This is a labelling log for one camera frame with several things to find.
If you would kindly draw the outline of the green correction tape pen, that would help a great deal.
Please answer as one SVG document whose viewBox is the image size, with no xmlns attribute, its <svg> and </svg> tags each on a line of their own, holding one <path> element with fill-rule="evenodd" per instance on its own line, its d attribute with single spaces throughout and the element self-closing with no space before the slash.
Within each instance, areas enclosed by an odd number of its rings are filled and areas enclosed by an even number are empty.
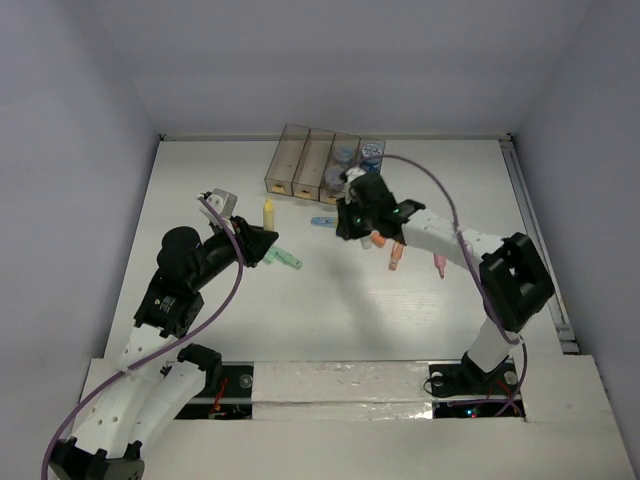
<svg viewBox="0 0 640 480">
<path fill-rule="evenodd" d="M 275 245 L 271 246 L 262 261 L 265 264 L 271 264 L 273 262 L 279 262 L 285 266 L 293 268 L 295 270 L 300 270 L 303 266 L 303 262 L 290 254 L 289 252 L 277 247 Z"/>
</svg>

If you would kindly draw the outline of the clear jar colourful clips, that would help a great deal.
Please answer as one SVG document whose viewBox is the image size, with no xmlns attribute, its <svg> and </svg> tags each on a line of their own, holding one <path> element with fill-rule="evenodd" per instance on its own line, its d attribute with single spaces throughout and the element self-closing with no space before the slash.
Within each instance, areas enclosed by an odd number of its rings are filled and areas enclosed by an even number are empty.
<svg viewBox="0 0 640 480">
<path fill-rule="evenodd" d="M 332 162 L 341 168 L 349 168 L 353 165 L 355 150 L 351 147 L 337 146 L 332 152 Z"/>
</svg>

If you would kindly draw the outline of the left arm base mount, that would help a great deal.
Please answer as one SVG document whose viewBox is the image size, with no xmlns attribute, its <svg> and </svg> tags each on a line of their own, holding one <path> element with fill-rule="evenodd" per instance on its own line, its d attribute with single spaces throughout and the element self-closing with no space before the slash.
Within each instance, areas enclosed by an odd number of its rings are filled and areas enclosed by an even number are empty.
<svg viewBox="0 0 640 480">
<path fill-rule="evenodd" d="M 180 410 L 177 420 L 249 420 L 252 418 L 253 363 L 227 363 L 210 348 L 190 344 L 179 362 L 194 363 L 204 373 L 203 389 Z"/>
</svg>

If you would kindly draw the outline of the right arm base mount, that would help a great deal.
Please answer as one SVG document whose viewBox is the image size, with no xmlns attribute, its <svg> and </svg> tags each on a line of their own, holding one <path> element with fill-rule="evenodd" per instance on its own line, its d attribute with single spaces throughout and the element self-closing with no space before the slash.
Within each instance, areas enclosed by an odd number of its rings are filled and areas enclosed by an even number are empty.
<svg viewBox="0 0 640 480">
<path fill-rule="evenodd" d="M 525 418 L 521 379 L 509 357 L 489 373 L 466 354 L 459 362 L 431 364 L 422 388 L 434 400 L 436 419 Z"/>
</svg>

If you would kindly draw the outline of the green highlighter marker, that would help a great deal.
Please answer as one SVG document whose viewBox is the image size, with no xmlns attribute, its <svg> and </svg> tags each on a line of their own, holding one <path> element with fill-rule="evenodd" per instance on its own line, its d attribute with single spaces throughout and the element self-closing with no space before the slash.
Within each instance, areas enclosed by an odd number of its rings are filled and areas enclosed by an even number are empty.
<svg viewBox="0 0 640 480">
<path fill-rule="evenodd" d="M 363 249 L 370 249 L 373 247 L 373 243 L 370 237 L 364 237 L 360 240 Z"/>
</svg>

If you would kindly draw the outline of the orange marker cap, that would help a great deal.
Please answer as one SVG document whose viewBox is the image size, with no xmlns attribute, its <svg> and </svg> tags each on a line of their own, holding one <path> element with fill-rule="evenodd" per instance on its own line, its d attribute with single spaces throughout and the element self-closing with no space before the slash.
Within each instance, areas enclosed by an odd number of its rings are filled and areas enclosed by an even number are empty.
<svg viewBox="0 0 640 480">
<path fill-rule="evenodd" d="M 383 248 L 386 244 L 387 239 L 383 236 L 380 236 L 377 232 L 374 232 L 371 235 L 371 241 L 376 247 Z"/>
</svg>

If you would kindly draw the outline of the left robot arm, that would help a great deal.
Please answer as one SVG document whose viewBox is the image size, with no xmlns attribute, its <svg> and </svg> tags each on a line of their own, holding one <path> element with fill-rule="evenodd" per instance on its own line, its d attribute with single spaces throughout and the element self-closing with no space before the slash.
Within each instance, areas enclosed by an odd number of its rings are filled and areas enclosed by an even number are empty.
<svg viewBox="0 0 640 480">
<path fill-rule="evenodd" d="M 240 216 L 212 216 L 210 225 L 207 240 L 186 226 L 164 235 L 157 270 L 116 371 L 54 434 L 42 461 L 43 478 L 141 478 L 145 454 L 186 403 L 220 389 L 220 354 L 192 341 L 204 306 L 201 290 L 232 264 L 240 271 L 256 267 L 278 234 Z M 71 432 L 67 439 L 65 430 Z"/>
</svg>

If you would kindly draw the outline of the yellow highlighter marker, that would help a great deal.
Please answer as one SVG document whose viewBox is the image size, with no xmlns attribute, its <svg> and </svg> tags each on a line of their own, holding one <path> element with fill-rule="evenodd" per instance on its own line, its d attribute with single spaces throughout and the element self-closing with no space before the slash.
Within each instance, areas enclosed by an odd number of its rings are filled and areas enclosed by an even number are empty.
<svg viewBox="0 0 640 480">
<path fill-rule="evenodd" d="M 263 228 L 267 231 L 275 230 L 275 207 L 269 197 L 265 199 L 263 206 Z"/>
</svg>

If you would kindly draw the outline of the clear jar purple clips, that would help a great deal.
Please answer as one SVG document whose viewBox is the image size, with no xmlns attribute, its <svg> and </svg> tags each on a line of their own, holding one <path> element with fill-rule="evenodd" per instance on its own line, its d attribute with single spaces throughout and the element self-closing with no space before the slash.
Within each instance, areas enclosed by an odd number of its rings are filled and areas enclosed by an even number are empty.
<svg viewBox="0 0 640 480">
<path fill-rule="evenodd" d="M 344 189 L 345 169 L 340 165 L 329 166 L 323 177 L 323 189 L 332 194 L 341 193 Z"/>
</svg>

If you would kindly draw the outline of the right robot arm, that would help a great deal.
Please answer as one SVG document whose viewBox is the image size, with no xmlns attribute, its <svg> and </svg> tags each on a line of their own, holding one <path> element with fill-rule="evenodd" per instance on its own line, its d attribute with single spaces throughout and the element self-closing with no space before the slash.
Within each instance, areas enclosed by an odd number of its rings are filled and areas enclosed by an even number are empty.
<svg viewBox="0 0 640 480">
<path fill-rule="evenodd" d="M 461 359 L 460 379 L 482 392 L 519 341 L 519 333 L 554 295 L 555 288 L 533 241 L 466 229 L 414 200 L 398 202 L 381 175 L 351 168 L 341 174 L 336 234 L 344 240 L 373 233 L 430 252 L 466 269 L 480 291 L 487 318 Z"/>
</svg>

